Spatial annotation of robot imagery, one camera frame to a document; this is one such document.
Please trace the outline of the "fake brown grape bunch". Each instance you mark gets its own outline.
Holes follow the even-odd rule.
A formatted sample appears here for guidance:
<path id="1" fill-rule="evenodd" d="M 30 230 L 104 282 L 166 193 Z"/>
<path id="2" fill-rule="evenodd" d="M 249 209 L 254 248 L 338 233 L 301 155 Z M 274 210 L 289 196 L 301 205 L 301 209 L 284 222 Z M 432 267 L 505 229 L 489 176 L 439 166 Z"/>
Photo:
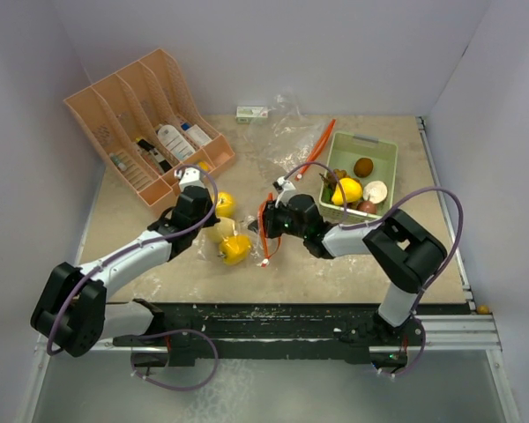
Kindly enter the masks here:
<path id="1" fill-rule="evenodd" d="M 325 174 L 320 174 L 320 177 L 323 182 L 323 194 L 321 199 L 323 202 L 332 203 L 332 196 L 337 188 L 337 182 L 335 177 L 339 179 L 347 177 L 346 170 L 334 169 L 332 173 L 326 172 Z"/>

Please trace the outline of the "yellow fake pear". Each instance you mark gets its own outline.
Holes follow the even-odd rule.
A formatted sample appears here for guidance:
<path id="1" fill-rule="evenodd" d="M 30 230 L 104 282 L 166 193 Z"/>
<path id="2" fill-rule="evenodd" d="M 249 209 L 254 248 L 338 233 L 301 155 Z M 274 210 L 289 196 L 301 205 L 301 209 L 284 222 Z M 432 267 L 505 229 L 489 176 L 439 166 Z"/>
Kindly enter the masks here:
<path id="1" fill-rule="evenodd" d="M 352 178 L 342 178 L 332 194 L 334 205 L 341 206 L 344 202 L 354 203 L 362 198 L 363 189 L 359 182 Z"/>

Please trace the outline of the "clear zip bag brown food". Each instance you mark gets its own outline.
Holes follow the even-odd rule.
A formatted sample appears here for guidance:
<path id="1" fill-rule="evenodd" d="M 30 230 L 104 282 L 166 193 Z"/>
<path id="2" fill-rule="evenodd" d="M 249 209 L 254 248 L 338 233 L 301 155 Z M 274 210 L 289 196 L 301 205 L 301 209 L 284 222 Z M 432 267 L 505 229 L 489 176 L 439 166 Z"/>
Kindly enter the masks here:
<path id="1" fill-rule="evenodd" d="M 305 162 L 330 122 L 323 115 L 302 113 L 294 92 L 277 94 L 245 135 L 259 173 L 272 182 Z"/>

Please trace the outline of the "red fake apple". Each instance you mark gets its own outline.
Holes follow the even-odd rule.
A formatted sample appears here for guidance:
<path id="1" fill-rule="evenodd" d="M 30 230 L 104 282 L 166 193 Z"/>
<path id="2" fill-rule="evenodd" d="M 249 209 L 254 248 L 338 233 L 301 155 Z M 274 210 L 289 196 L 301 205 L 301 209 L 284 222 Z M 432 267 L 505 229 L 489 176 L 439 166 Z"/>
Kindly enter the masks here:
<path id="1" fill-rule="evenodd" d="M 367 214 L 377 214 L 377 205 L 369 200 L 364 200 L 357 204 L 356 210 Z"/>

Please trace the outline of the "brown fake kiwi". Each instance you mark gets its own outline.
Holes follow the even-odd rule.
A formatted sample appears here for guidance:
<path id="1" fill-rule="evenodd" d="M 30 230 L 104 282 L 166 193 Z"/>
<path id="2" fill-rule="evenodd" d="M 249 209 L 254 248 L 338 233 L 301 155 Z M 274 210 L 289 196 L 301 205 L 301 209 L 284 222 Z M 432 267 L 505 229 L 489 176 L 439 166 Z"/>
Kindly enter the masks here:
<path id="1" fill-rule="evenodd" d="M 365 178 L 372 174 L 374 162 L 370 158 L 360 158 L 354 164 L 354 174 L 359 178 Z"/>

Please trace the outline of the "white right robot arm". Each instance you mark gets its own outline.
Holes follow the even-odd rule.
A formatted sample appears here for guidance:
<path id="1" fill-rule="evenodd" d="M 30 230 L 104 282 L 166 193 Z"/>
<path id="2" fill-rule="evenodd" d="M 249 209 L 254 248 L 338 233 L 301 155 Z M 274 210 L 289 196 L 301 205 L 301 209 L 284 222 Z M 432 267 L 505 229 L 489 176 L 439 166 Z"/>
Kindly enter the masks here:
<path id="1" fill-rule="evenodd" d="M 318 259 L 374 257 L 391 282 L 374 325 L 376 338 L 385 345 L 405 336 L 405 322 L 417 307 L 422 288 L 448 260 L 445 246 L 400 209 L 380 223 L 340 226 L 321 216 L 311 196 L 297 194 L 288 200 L 265 201 L 251 227 L 266 240 L 297 237 Z"/>

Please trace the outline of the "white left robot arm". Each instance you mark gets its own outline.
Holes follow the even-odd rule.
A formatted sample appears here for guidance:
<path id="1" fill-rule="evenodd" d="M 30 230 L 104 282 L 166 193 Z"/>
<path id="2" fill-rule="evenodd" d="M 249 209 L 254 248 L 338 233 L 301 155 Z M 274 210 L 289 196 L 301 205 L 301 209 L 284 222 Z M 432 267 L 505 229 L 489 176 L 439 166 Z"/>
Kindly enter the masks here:
<path id="1" fill-rule="evenodd" d="M 30 318 L 53 356 L 80 357 L 105 334 L 107 300 L 135 278 L 188 249 L 201 228 L 218 222 L 208 189 L 188 186 L 134 241 L 79 266 L 58 264 L 49 274 Z"/>

